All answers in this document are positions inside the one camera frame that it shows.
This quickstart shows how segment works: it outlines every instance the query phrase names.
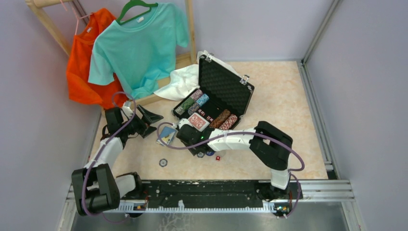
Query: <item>wooden frame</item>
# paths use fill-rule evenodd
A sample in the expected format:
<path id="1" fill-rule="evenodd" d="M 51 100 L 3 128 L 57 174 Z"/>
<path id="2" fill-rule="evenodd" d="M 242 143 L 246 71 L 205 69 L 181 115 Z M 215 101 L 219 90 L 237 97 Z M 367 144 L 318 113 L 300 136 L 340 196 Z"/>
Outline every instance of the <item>wooden frame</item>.
<path id="1" fill-rule="evenodd" d="M 71 45 L 66 40 L 66 38 L 62 35 L 61 31 L 57 28 L 55 23 L 52 19 L 48 16 L 48 14 L 44 11 L 44 7 L 52 6 L 61 4 L 60 0 L 25 0 L 27 6 L 31 9 L 31 11 L 37 16 L 40 22 L 45 26 L 48 32 L 52 35 L 52 37 L 58 42 L 61 48 L 65 51 L 65 53 L 69 56 L 71 53 Z M 63 0 L 63 2 L 70 2 L 73 0 Z M 180 54 L 176 58 L 176 69 L 189 66 L 191 64 L 196 63 L 196 48 L 195 48 L 195 37 L 194 37 L 194 17 L 192 12 L 192 2 L 191 0 L 185 0 L 186 4 L 186 13 L 187 13 L 187 20 L 189 26 L 189 33 L 190 33 L 190 53 Z M 170 77 L 166 77 L 157 81 L 159 87 L 163 87 L 170 82 Z M 156 101 L 161 100 L 159 96 L 152 94 L 142 99 L 136 100 L 137 104 L 146 105 L 149 103 L 153 103 Z"/>

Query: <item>blue poker chip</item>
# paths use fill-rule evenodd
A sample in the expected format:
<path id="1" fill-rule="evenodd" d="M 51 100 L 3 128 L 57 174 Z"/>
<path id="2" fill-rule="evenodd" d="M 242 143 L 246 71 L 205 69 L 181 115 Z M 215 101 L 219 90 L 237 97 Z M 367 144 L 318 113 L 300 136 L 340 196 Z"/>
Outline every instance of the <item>blue poker chip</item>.
<path id="1" fill-rule="evenodd" d="M 167 166 L 167 160 L 166 159 L 161 159 L 159 161 L 159 164 L 160 164 L 161 167 L 166 167 Z"/>

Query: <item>green hanger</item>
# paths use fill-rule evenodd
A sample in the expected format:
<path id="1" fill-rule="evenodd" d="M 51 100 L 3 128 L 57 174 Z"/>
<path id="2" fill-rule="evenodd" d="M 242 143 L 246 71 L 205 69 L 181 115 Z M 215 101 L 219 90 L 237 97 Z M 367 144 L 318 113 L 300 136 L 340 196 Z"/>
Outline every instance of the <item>green hanger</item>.
<path id="1" fill-rule="evenodd" d="M 135 18 L 138 18 L 138 17 L 140 17 L 140 16 L 142 16 L 142 15 L 144 15 L 146 13 L 149 13 L 150 11 L 152 11 L 152 7 L 157 7 L 158 5 L 159 4 L 157 4 L 157 3 L 147 4 L 147 3 L 143 2 L 142 0 L 130 0 L 130 2 L 126 3 L 126 5 L 123 7 L 122 12 L 120 13 L 120 16 L 116 19 L 116 21 L 117 21 L 117 23 L 119 25 L 123 25 L 123 24 L 125 24 L 127 22 L 132 21 Z M 122 18 L 125 16 L 126 12 L 128 12 L 128 10 L 130 10 L 130 8 L 132 8 L 134 6 L 149 7 L 149 10 L 144 12 L 144 13 L 141 13 L 141 14 L 139 14 L 139 15 L 127 20 L 127 21 L 121 22 L 120 20 L 122 20 Z"/>

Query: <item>t-shirt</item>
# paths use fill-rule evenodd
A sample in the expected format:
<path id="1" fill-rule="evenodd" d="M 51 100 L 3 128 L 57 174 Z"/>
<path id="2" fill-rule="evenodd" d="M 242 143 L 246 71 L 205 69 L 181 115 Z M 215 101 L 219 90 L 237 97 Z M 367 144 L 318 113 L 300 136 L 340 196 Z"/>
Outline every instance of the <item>t-shirt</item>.
<path id="1" fill-rule="evenodd" d="M 105 8 L 91 14 L 89 23 L 80 35 L 74 36 L 71 55 L 66 69 L 69 98 L 84 104 L 100 104 L 104 109 L 113 107 L 112 95 L 123 91 L 117 77 L 111 74 L 112 83 L 100 86 L 88 83 L 90 58 L 96 37 L 105 30 L 115 17 Z M 128 98 L 115 96 L 115 102 L 121 106 Z"/>
<path id="2" fill-rule="evenodd" d="M 115 72 L 135 99 L 151 95 L 157 80 L 176 68 L 176 45 L 188 45 L 187 28 L 186 15 L 173 3 L 159 3 L 123 25 L 113 21 L 96 38 L 88 82 L 107 85 Z"/>

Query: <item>silver latch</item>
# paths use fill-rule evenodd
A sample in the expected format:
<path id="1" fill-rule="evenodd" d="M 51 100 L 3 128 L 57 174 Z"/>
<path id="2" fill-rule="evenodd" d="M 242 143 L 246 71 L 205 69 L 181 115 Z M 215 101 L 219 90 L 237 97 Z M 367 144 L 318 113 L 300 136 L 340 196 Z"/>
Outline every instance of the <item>silver latch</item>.
<path id="1" fill-rule="evenodd" d="M 248 75 L 243 75 L 243 76 L 241 77 L 240 83 L 242 83 L 243 85 L 246 85 L 246 83 L 248 82 L 248 80 L 249 80 L 249 76 L 248 76 Z"/>
<path id="2" fill-rule="evenodd" d="M 213 58 L 214 58 L 214 54 L 213 54 L 213 53 L 209 53 L 209 54 L 207 55 L 207 58 L 205 58 L 205 60 L 206 60 L 207 62 L 211 62 L 211 60 L 213 60 Z"/>

